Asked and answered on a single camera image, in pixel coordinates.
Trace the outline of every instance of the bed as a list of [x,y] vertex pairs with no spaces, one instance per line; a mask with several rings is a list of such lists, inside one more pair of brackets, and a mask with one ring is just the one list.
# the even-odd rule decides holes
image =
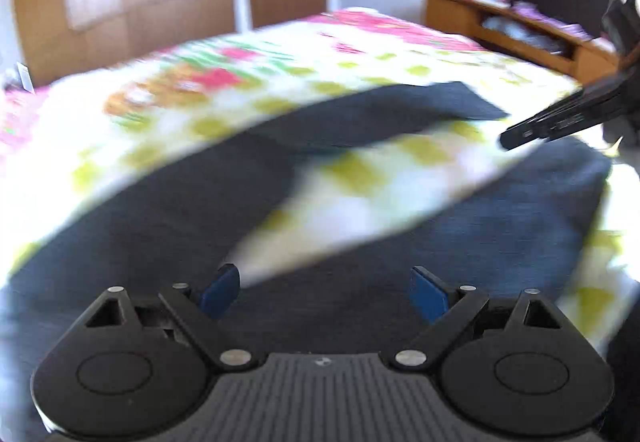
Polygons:
[[[450,81],[510,116],[448,121],[306,169],[228,257],[247,288],[407,231],[500,179],[540,145],[506,152],[498,135],[576,82],[364,9],[190,42],[62,79],[24,101],[27,124],[0,161],[0,276],[10,282],[57,233],[146,175],[258,123],[379,86]],[[599,127],[579,135],[615,155]],[[558,298],[603,352],[640,276],[631,240],[640,231],[639,189],[636,172],[614,163],[580,262]],[[1,430],[0,438],[13,442]]]

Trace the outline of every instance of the metal screw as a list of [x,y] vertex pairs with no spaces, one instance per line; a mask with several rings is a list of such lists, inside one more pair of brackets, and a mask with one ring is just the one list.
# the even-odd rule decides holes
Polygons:
[[222,352],[220,354],[220,361],[224,362],[227,366],[242,366],[251,361],[251,353],[246,350],[234,348],[233,350]]
[[191,287],[189,287],[188,283],[174,283],[172,287],[183,296],[190,297],[191,295]]
[[420,350],[402,350],[396,354],[396,361],[402,366],[420,366],[426,360],[427,356]]

